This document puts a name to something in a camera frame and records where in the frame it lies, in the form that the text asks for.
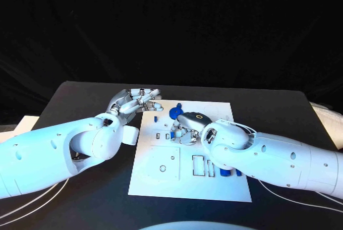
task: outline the black table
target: black table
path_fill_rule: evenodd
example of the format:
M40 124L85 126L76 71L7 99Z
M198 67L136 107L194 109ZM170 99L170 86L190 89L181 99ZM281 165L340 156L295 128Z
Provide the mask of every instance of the black table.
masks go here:
M229 102L234 122L250 126L256 131L335 150L304 94L285 90L64 82L34 129L93 117L105 111L115 93L126 88L158 88L167 100ZM129 125L139 128L139 124L141 114L136 114ZM129 230L175 221L232 223L255 229L343 228L343 215L338 212L282 200L263 189L258 180L249 177L252 203L129 196L126 193L134 155L135 146L122 144L111 160L69 179L54 200L2 229ZM276 194L295 201L341 209L338 204L314 192L269 184L266 186ZM0 200L0 215L40 193L41 191ZM10 218L1 219L0 223L33 210L53 193Z

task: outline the black background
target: black background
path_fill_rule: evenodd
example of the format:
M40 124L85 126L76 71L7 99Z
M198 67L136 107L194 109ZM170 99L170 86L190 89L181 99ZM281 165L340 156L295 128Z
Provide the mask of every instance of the black background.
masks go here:
M167 100L230 102L236 122L250 126L256 131L335 150L301 92L155 85L148 87L160 88ZM98 115L106 109L112 93L125 88L125 84L63 83L34 129ZM139 123L141 113L129 125L139 128ZM232 223L255 229L341 229L341 213L282 200L263 189L258 180L249 177L252 203L126 195L134 155L135 146L122 144L112 159L69 179L56 199L2 229L135 230L175 221ZM269 184L266 186L276 194L298 202L341 209L340 204L312 191L281 188ZM38 207L54 192L56 190L23 211L1 219L0 223ZM34 192L1 199L0 215L37 195Z
M1 118L66 80L299 90L341 112L338 3L0 0Z

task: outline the white robotic arm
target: white robotic arm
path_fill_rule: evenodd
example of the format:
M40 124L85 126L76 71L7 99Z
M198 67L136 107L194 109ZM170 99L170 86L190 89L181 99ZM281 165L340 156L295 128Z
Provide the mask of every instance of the white robotic arm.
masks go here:
M203 126L204 117L198 113L177 116L175 122L188 132L171 141L178 142L191 131L194 133L196 128ZM273 185L312 190L343 199L341 153L255 132L249 127L223 119L209 123L196 133L204 152L220 169L236 168L252 178Z
M106 112L30 131L0 144L0 199L34 192L112 158L121 142L135 145L135 112L161 111L158 90L122 90ZM70 156L70 150L80 155Z

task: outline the blue object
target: blue object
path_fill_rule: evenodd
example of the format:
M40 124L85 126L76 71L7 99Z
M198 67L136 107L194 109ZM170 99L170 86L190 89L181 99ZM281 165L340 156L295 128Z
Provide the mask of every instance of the blue object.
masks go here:
M242 172L236 169L237 176L242 176Z
M230 176L230 170L220 169L220 176L224 176L224 177Z
M183 114L183 111L181 111L180 107L181 107L181 105L180 105L180 103L178 103L177 106L170 109L170 118L171 118L173 120L175 120L177 116L178 116L180 114Z

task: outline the white board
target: white board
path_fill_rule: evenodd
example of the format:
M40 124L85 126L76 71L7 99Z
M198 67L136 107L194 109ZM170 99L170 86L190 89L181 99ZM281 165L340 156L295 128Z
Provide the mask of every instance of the white board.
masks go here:
M161 112L142 113L128 195L250 202L246 176L236 176L234 171L232 176L220 176L200 141L184 146L165 139L173 124L168 112L177 103L181 103L183 112L198 112L211 121L217 118L233 121L230 104L174 100L160 100L158 103L164 107ZM194 168L196 173L204 172L204 176L193 175Z

